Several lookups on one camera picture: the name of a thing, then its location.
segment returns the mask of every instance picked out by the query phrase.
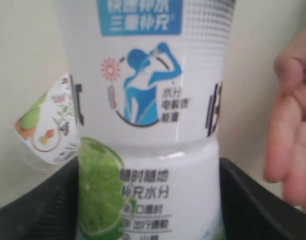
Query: lime slice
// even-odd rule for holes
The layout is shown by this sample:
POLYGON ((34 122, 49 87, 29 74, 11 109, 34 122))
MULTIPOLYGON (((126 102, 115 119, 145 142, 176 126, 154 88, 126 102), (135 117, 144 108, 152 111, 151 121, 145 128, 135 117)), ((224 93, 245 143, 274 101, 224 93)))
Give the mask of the lime slice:
POLYGON ((91 138, 82 138, 79 151, 78 225, 88 240, 117 240, 123 234, 120 212, 125 203, 119 181, 120 157, 91 138))

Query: bottle label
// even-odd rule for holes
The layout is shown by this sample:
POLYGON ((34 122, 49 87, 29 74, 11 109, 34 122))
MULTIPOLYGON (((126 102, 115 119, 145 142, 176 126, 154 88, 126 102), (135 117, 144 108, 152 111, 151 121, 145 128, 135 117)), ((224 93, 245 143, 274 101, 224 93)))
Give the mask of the bottle label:
POLYGON ((65 9, 80 136, 152 147, 216 133, 233 0, 94 0, 65 9))
POLYGON ((62 164, 76 156, 79 138, 68 74, 44 93, 16 123, 25 145, 50 164, 62 164))
POLYGON ((80 239, 224 239, 218 154, 213 153, 205 149, 163 160, 121 158, 83 138, 80 239))

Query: sun icon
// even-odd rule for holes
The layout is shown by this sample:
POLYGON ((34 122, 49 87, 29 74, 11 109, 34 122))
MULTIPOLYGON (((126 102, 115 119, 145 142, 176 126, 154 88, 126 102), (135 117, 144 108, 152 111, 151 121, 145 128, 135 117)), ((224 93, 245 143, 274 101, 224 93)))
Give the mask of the sun icon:
POLYGON ((106 80, 113 82, 116 81, 120 75, 121 69, 119 68, 119 62, 117 62, 113 58, 107 58, 102 63, 102 72, 103 76, 106 78, 106 80))

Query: hand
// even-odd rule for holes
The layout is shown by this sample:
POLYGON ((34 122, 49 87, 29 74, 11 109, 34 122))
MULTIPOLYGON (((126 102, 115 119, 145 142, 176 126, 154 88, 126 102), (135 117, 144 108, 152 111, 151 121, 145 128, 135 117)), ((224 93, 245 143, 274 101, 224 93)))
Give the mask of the hand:
POLYGON ((157 46, 157 49, 160 53, 167 53, 169 52, 169 48, 168 48, 168 45, 164 42, 160 43, 158 46, 157 46))
POLYGON ((306 30, 276 59, 280 96, 274 106, 264 177, 283 182, 283 197, 306 210, 306 30))

